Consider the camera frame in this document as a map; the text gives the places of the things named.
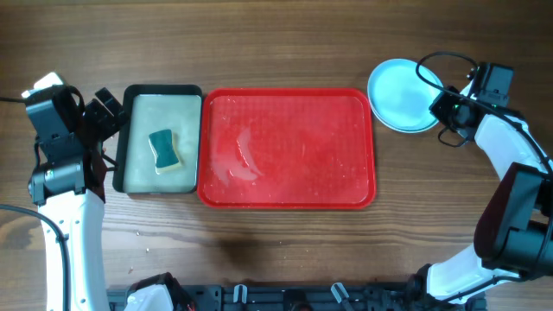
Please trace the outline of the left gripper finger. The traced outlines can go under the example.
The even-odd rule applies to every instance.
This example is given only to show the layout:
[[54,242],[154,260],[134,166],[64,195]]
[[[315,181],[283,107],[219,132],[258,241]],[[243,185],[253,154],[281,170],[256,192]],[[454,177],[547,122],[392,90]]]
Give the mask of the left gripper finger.
[[117,124],[126,124],[129,121],[123,106],[105,87],[95,92],[95,96],[112,114]]
[[116,129],[115,118],[97,99],[92,99],[86,105],[85,120],[97,132],[114,132]]

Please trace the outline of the light blue plate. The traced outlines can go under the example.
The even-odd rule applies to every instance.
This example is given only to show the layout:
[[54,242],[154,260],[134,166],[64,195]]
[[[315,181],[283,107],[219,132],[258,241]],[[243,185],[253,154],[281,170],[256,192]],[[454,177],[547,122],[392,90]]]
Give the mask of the light blue plate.
[[382,124],[402,133],[420,133],[438,124],[427,102],[421,100],[372,99],[371,108]]
[[367,96],[383,100],[421,100],[429,108],[440,91],[416,74],[416,63],[406,59],[386,60],[377,65],[367,82]]

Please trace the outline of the green yellow sponge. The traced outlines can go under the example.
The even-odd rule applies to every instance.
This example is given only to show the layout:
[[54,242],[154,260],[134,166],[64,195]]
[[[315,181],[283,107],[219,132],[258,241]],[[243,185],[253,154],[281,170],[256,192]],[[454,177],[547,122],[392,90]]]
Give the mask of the green yellow sponge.
[[181,166],[181,159],[175,149],[176,136],[170,129],[149,134],[149,145],[155,157],[155,171],[164,174]]

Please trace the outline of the light blue plate front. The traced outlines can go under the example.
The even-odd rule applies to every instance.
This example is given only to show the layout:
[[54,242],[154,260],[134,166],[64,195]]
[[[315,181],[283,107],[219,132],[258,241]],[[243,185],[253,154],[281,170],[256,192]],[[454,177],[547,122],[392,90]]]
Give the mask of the light blue plate front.
[[372,99],[371,108],[382,124],[402,133],[420,133],[438,124],[427,102],[421,100]]

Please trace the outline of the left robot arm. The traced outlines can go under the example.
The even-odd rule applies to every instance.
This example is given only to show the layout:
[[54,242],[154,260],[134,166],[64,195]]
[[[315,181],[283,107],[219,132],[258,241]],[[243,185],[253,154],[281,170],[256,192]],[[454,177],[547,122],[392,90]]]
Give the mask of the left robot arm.
[[105,88],[89,103],[74,86],[33,91],[25,100],[35,127],[37,164],[29,180],[47,253],[49,310],[108,310],[101,232],[105,176],[120,164],[103,150],[129,121]]

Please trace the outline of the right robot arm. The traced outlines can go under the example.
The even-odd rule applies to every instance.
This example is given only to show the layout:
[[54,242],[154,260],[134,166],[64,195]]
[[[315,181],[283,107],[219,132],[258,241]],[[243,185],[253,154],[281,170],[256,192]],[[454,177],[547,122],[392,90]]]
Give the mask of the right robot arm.
[[500,183],[480,217],[471,245],[449,260],[423,266],[404,285],[412,308],[454,308],[506,282],[552,274],[552,160],[531,136],[524,117],[501,94],[473,97],[443,88],[430,107],[447,129],[476,143]]

